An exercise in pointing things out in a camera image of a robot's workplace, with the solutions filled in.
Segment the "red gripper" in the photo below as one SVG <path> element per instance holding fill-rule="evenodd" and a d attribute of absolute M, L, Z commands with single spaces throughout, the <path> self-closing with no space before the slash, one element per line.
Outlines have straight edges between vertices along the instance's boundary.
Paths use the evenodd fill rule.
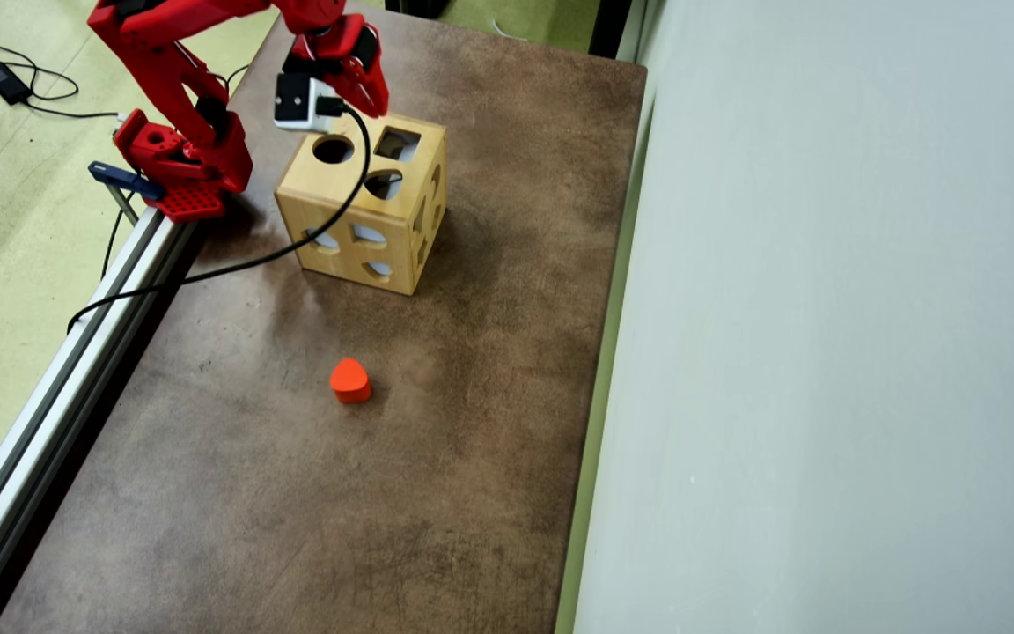
<path fill-rule="evenodd" d="M 341 16 L 331 26 L 295 36 L 283 72 L 335 80 L 338 95 L 372 119 L 389 112 L 381 39 L 363 16 Z"/>

